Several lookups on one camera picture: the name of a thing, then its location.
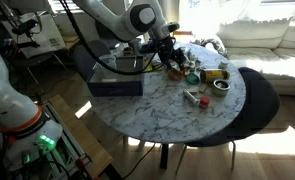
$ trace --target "floor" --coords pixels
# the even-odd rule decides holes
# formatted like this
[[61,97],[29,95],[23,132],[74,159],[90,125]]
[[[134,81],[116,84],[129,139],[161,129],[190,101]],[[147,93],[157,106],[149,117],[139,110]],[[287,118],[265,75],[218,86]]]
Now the floor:
[[[85,82],[69,66],[69,74],[58,65],[44,65],[32,69],[46,93],[44,99],[60,94],[74,112],[88,102],[91,96]],[[35,82],[24,74],[28,88],[22,92],[34,96],[44,93]],[[80,120],[91,130],[112,155],[113,165],[125,176],[136,162],[151,148],[152,143],[129,139],[123,144],[122,135],[107,127],[93,110],[86,112]],[[189,148],[182,165],[175,173],[183,148],[182,144],[169,149],[167,170],[159,168],[160,147],[156,147],[139,164],[127,179],[205,179],[205,180],[295,180],[295,97],[281,96],[281,107],[268,127],[246,140],[237,141],[235,169],[230,170],[231,151],[229,145],[211,148]]]

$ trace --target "sunlight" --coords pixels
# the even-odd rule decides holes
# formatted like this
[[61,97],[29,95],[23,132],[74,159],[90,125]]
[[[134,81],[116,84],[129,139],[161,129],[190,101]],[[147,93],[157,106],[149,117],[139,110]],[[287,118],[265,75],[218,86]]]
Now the sunlight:
[[88,101],[82,108],[80,108],[75,115],[77,118],[82,117],[90,108],[91,108],[91,103]]
[[276,155],[295,155],[295,129],[290,127],[281,133],[255,134],[236,141],[236,151]]
[[[131,146],[138,146],[140,140],[128,137],[128,144]],[[152,147],[154,145],[153,142],[145,142],[145,147]],[[161,143],[156,143],[155,147],[160,147]]]

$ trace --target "white marble tabletop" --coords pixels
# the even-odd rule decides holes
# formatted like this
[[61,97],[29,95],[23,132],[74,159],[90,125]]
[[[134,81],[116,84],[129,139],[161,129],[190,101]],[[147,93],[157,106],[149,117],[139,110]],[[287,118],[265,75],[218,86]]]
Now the white marble tabletop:
[[[194,45],[185,46],[205,68],[217,68],[223,56]],[[144,94],[139,97],[93,97],[92,106],[108,126],[126,136],[157,143],[185,143],[202,139],[226,127],[238,115],[245,102],[246,89],[238,70],[229,63],[231,87],[225,97],[211,94],[210,87],[200,96],[211,100],[207,109],[192,106],[183,96],[184,89],[199,89],[185,79],[168,80],[167,73],[144,76]]]

